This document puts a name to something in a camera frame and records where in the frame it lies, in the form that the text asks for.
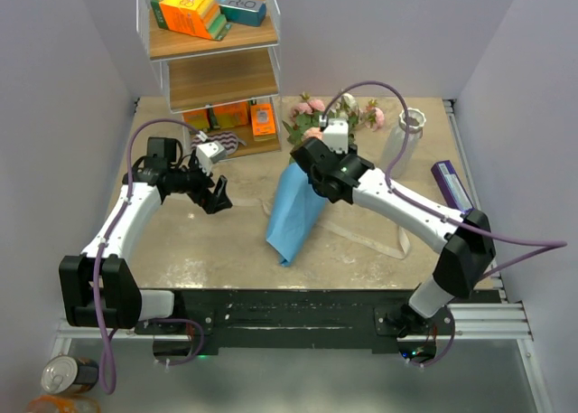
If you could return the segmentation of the artificial pink flower bouquet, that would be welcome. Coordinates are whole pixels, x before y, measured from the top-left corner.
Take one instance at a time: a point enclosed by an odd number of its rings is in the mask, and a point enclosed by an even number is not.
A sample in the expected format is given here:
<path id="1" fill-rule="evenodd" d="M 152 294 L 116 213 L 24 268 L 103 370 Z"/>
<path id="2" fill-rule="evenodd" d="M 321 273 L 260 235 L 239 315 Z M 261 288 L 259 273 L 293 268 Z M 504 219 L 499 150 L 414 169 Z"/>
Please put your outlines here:
<path id="1" fill-rule="evenodd" d="M 292 146 L 297 146 L 308 137 L 321 138 L 320 118 L 325 109 L 326 105 L 321 99 L 313 98 L 304 92 L 300 100 L 292 107 L 289 121 L 283 122 L 287 132 L 287 141 Z M 355 134 L 360 125 L 376 131 L 386 122 L 385 113 L 378 106 L 376 99 L 371 99 L 364 108 L 361 108 L 350 93 L 340 96 L 330 107 L 327 117 L 343 118 L 347 121 L 349 141 L 352 143 L 355 142 Z"/>

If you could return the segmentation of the blue wrapping paper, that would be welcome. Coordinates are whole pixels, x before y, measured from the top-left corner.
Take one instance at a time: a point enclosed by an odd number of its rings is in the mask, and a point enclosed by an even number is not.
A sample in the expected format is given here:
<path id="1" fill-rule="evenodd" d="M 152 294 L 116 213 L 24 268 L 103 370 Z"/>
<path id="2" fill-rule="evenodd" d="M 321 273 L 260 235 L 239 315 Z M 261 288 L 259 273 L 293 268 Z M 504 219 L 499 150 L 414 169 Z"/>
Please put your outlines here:
<path id="1" fill-rule="evenodd" d="M 277 252 L 281 266 L 294 262 L 326 204 L 296 163 L 283 170 L 266 229 L 266 243 Z"/>

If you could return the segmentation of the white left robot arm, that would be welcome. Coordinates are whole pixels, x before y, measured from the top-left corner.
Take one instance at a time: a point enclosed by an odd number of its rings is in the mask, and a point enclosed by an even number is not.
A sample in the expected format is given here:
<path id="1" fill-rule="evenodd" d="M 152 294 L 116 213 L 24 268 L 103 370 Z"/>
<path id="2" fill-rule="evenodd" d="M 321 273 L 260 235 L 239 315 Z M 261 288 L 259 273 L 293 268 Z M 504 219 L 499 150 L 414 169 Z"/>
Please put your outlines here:
<path id="1" fill-rule="evenodd" d="M 145 226 L 167 196 L 184 194 L 206 213 L 231 208 L 224 176 L 214 180 L 212 167 L 227 156 L 218 141 L 203 137 L 190 155 L 179 140 L 151 137 L 145 155 L 129 159 L 119 198 L 97 236 L 78 256 L 59 265 L 64 311 L 72 326 L 131 329 L 154 319 L 166 333 L 178 333 L 187 312 L 169 290 L 140 288 L 128 261 Z"/>

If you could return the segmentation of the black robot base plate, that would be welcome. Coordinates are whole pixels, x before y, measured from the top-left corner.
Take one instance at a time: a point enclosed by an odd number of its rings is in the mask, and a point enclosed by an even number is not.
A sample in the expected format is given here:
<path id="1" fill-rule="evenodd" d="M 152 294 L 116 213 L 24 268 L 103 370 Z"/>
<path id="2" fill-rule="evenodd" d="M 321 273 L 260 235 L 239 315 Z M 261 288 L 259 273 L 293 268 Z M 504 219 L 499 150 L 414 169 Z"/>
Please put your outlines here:
<path id="1" fill-rule="evenodd" d="M 198 323 L 202 353 L 222 348 L 345 349 L 396 353 L 403 341 L 416 346 L 455 327 L 446 309 L 431 320 L 409 314 L 407 290 L 181 289 L 166 323 L 140 323 L 139 335 L 159 340 Z"/>

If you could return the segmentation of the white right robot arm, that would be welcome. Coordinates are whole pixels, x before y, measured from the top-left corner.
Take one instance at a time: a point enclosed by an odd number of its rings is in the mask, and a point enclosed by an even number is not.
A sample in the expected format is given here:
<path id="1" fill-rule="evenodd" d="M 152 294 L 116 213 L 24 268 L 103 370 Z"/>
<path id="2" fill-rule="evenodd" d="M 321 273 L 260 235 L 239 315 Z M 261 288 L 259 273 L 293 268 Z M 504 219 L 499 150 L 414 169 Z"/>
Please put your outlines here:
<path id="1" fill-rule="evenodd" d="M 385 173 L 357 154 L 336 154 L 320 139 L 306 139 L 291 153 L 313 190 L 332 203 L 345 201 L 376 212 L 421 239 L 439 255 L 435 269 L 389 317 L 400 331 L 424 333 L 434 315 L 455 298 L 465 299 L 495 258 L 489 219 L 479 210 L 464 215 L 419 194 L 402 197 Z"/>

